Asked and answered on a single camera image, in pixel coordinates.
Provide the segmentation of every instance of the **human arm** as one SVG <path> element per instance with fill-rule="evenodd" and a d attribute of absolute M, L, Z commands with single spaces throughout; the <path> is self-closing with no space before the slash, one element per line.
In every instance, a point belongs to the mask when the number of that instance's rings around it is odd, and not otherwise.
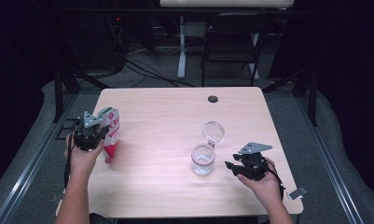
<path fill-rule="evenodd" d="M 274 170 L 272 161 L 265 158 L 271 170 Z M 293 223 L 291 217 L 286 210 L 279 191 L 279 182 L 277 178 L 268 172 L 264 178 L 259 181 L 248 179 L 244 175 L 237 175 L 239 180 L 251 189 L 259 201 L 268 211 L 270 224 L 288 224 Z"/>
<path fill-rule="evenodd" d="M 103 151 L 103 144 L 104 141 L 102 140 L 96 149 L 88 152 L 74 147 L 74 141 L 72 140 L 70 179 L 56 218 L 57 224 L 90 223 L 88 181 L 96 159 Z"/>

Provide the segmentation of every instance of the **wrist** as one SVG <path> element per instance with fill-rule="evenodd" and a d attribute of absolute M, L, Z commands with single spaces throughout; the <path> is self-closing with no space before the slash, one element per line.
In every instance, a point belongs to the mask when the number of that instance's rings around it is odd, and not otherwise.
<path fill-rule="evenodd" d="M 276 212 L 279 212 L 279 211 L 282 211 L 282 210 L 286 211 L 286 208 L 285 208 L 282 201 L 273 201 L 271 203 L 264 204 L 264 207 L 266 208 L 268 213 L 272 213 L 272 212 L 276 213 Z"/>
<path fill-rule="evenodd" d="M 90 175 L 80 173 L 80 172 L 71 172 L 70 181 L 75 182 L 76 184 L 87 185 Z"/>
<path fill-rule="evenodd" d="M 89 178 L 91 174 L 91 170 L 86 169 L 84 167 L 76 166 L 71 168 L 70 175 L 80 176 L 80 177 L 87 177 Z"/>

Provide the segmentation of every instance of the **dark curtain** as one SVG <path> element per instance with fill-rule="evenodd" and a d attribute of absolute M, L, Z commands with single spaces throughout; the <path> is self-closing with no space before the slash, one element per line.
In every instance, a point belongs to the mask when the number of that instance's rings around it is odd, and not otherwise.
<path fill-rule="evenodd" d="M 290 20 L 270 77 L 290 76 L 320 60 L 318 89 L 338 117 L 350 161 L 374 190 L 374 1 L 295 1 L 295 10 L 315 9 L 334 14 Z"/>
<path fill-rule="evenodd" d="M 56 63 L 22 1 L 0 1 L 0 178 L 34 124 Z"/>

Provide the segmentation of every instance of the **human hand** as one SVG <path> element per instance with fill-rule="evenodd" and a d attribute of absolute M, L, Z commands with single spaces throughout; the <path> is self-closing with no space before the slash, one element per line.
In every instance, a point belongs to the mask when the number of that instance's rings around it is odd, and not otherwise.
<path fill-rule="evenodd" d="M 274 162 L 268 158 L 265 158 L 265 160 L 274 164 Z M 268 162 L 268 167 L 274 171 L 274 167 L 270 162 Z M 254 192 L 259 201 L 267 209 L 271 205 L 283 203 L 279 191 L 279 182 L 271 172 L 267 172 L 266 176 L 259 181 L 251 180 L 244 175 L 237 175 L 237 177 L 242 183 L 244 183 L 245 186 Z"/>
<path fill-rule="evenodd" d="M 66 137 L 66 150 L 64 151 L 64 156 L 68 157 L 68 144 L 69 135 Z M 70 176 L 77 175 L 80 177 L 89 178 L 94 165 L 96 164 L 96 159 L 99 154 L 103 151 L 104 140 L 101 140 L 97 148 L 92 151 L 81 150 L 74 145 L 74 139 L 71 139 L 71 174 Z"/>

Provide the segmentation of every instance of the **glass rim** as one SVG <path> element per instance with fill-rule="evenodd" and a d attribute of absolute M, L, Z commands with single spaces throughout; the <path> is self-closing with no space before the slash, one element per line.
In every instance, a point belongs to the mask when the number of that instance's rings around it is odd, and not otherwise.
<path fill-rule="evenodd" d="M 210 158 L 209 161 L 207 161 L 207 162 L 199 162 L 198 160 L 196 160 L 195 153 L 196 153 L 196 150 L 197 150 L 198 148 L 200 148 L 200 147 L 207 147 L 208 149 L 211 150 L 211 152 L 212 152 L 212 157 Z M 208 144 L 201 144 L 201 145 L 196 146 L 196 147 L 192 150 L 192 153 L 191 153 L 190 157 L 192 158 L 193 162 L 195 162 L 195 164 L 197 164 L 197 165 L 199 165 L 199 166 L 209 166 L 209 165 L 211 165 L 211 164 L 214 162 L 214 160 L 215 160 L 215 151 L 214 151 L 214 149 L 213 149 L 210 145 L 208 145 Z"/>

